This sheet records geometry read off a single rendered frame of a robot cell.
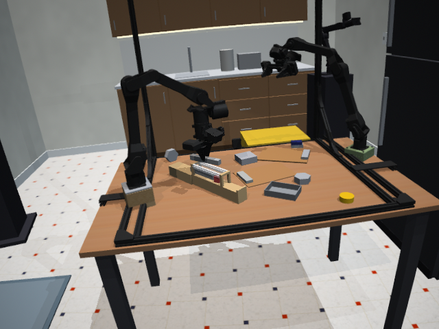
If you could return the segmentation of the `yellow cylinder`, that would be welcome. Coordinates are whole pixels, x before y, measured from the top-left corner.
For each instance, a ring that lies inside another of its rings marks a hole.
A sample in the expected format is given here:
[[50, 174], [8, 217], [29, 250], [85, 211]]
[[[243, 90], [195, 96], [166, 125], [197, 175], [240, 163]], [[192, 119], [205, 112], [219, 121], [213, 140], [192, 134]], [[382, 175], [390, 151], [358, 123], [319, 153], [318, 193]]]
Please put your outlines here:
[[344, 204], [351, 204], [354, 202], [354, 195], [352, 193], [340, 193], [340, 201]]

